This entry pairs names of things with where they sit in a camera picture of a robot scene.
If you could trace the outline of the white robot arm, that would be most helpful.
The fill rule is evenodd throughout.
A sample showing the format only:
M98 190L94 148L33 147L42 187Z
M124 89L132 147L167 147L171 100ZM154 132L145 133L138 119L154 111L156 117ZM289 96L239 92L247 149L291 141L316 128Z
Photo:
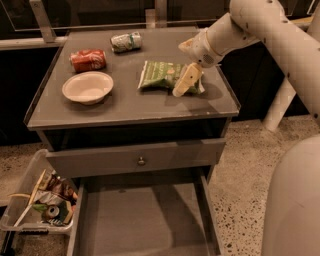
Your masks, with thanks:
M230 0L229 12L179 49L192 63L180 97L229 52L263 42L315 120L320 116L320 43L289 21L278 0ZM261 256L320 256L320 136L289 149L271 178Z

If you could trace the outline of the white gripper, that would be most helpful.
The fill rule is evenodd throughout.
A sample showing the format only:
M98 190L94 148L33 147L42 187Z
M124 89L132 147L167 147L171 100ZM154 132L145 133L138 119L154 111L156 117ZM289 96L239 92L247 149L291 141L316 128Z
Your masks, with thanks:
M182 69L178 81L172 91L175 97L184 95L202 76L202 68L217 65L223 57L211 48L207 37L208 29L201 30L193 39L179 44L178 48L185 54L191 54L191 63Z

